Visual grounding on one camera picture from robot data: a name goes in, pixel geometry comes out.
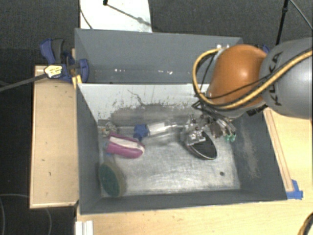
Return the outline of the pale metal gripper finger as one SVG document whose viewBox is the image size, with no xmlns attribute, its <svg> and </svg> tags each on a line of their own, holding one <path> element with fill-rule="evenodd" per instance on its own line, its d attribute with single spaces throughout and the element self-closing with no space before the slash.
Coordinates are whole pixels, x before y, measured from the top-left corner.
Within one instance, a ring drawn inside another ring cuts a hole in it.
<svg viewBox="0 0 313 235">
<path fill-rule="evenodd" d="M 181 131 L 181 143 L 184 146 L 193 146 L 195 144 L 205 142 L 207 141 L 207 139 L 208 135 L 202 130 Z"/>
<path fill-rule="evenodd" d="M 187 124 L 187 132 L 200 132 L 203 130 L 201 116 L 189 115 L 189 121 Z"/>
</svg>

